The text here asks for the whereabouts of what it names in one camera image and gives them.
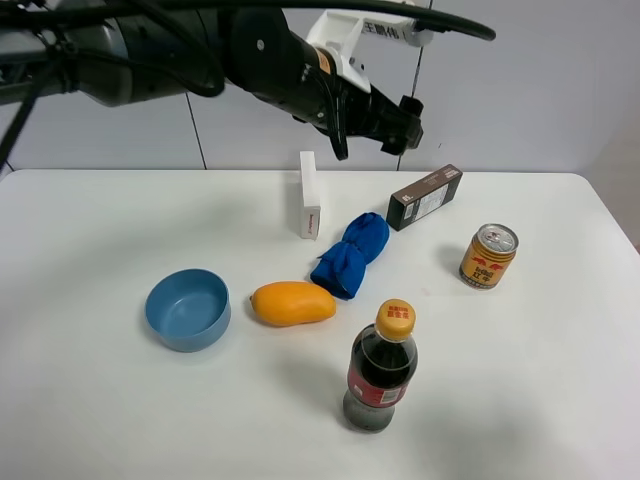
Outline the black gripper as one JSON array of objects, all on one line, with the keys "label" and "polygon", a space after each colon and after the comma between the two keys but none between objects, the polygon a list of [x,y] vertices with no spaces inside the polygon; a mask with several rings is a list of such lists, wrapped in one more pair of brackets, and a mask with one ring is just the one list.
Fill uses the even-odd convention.
[{"label": "black gripper", "polygon": [[279,9],[231,9],[225,20],[225,71],[239,88],[313,125],[334,145],[359,136],[382,142],[388,154],[419,146],[424,105],[417,98],[396,105],[376,88],[366,93],[340,78]]}]

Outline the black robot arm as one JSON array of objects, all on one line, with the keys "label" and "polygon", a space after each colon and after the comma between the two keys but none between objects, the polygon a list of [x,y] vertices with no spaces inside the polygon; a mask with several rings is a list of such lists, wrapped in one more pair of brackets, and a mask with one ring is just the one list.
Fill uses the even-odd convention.
[{"label": "black robot arm", "polygon": [[345,159],[347,141],[400,155],[423,135],[422,103],[394,102],[352,61],[365,21],[345,36],[302,38],[275,6],[170,8],[159,1],[6,1],[1,101],[17,113],[1,140],[8,158],[38,99],[81,92],[117,107],[182,93],[215,98],[233,85],[312,125]]}]

